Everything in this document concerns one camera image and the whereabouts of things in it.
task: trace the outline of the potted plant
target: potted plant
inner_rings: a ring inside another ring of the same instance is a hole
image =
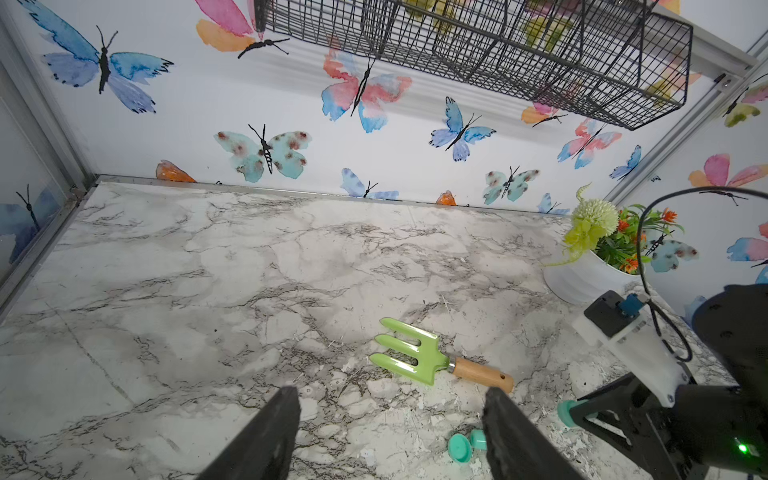
[[[635,240],[645,207],[635,204],[617,210],[605,200],[585,200],[581,194],[587,187],[576,192],[579,205],[573,212],[572,228],[563,238],[568,258],[544,268],[552,292],[573,304],[592,302],[608,290],[621,293],[630,282],[639,280]],[[654,241],[649,246],[649,235],[669,237],[672,228],[683,230],[676,218],[668,209],[650,212],[643,222],[641,249],[654,248]],[[650,257],[641,255],[639,261],[650,262]]]

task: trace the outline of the black cable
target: black cable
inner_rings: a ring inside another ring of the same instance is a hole
[[[650,213],[650,211],[658,204],[665,200],[669,200],[670,198],[679,197],[680,195],[687,195],[687,194],[696,194],[701,192],[733,192],[736,194],[745,194],[745,195],[753,195],[754,197],[762,198],[764,200],[768,200],[768,194],[765,194],[763,192],[759,192],[757,190],[749,190],[746,188],[737,188],[737,187],[696,187],[696,188],[687,188],[685,190],[678,190],[676,192],[672,192],[671,194],[664,195],[663,197],[658,197],[656,200],[650,202],[650,205],[648,205],[645,210],[643,210],[643,213],[640,215],[640,220],[637,222],[637,236],[635,238],[635,254],[637,255],[637,268],[639,269],[638,274],[640,275],[640,280],[643,281],[643,289],[645,290],[645,293],[648,295],[648,298],[650,298],[650,289],[648,289],[648,281],[645,280],[645,269],[643,268],[643,261],[641,256],[641,248],[640,248],[640,242],[642,232],[643,232],[643,222],[645,221],[645,217]],[[675,325],[672,320],[667,316],[666,313],[654,302],[648,300],[648,307],[650,308],[650,316],[654,320],[654,327],[656,328],[656,334],[661,337],[661,329],[659,328],[659,321],[656,318],[656,312],[659,312],[661,315],[661,318],[664,319],[665,322],[667,322],[667,325],[672,327],[672,330],[675,331],[675,333],[680,337],[680,340],[682,340],[683,345],[685,345],[686,350],[686,358],[680,358],[679,356],[675,356],[676,359],[682,361],[682,362],[689,362],[693,357],[694,353],[690,349],[690,345],[688,344],[688,340],[685,339],[685,336],[680,331],[680,329],[677,328],[677,325]],[[664,344],[664,346],[667,347],[667,350],[670,351],[670,353],[674,354],[674,351],[672,350],[672,347],[667,343],[666,340],[662,339],[661,342]]]

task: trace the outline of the wooden handle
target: wooden handle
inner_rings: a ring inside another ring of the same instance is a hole
[[[501,373],[497,369],[480,365],[461,357],[456,358],[456,367],[453,369],[453,374],[480,385],[497,386],[505,393],[510,393],[515,386],[515,381],[506,373]]]

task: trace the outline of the white flower pot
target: white flower pot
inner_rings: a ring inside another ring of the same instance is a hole
[[[592,303],[608,290],[622,294],[640,277],[613,268],[592,250],[573,263],[544,267],[544,280],[552,292],[568,303]]]

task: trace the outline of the blue connector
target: blue connector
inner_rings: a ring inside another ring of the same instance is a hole
[[[640,314],[640,310],[643,309],[644,305],[645,302],[637,298],[636,294],[632,293],[631,295],[627,295],[627,299],[625,301],[619,303],[619,309],[624,314],[624,316],[636,318],[637,315]]]

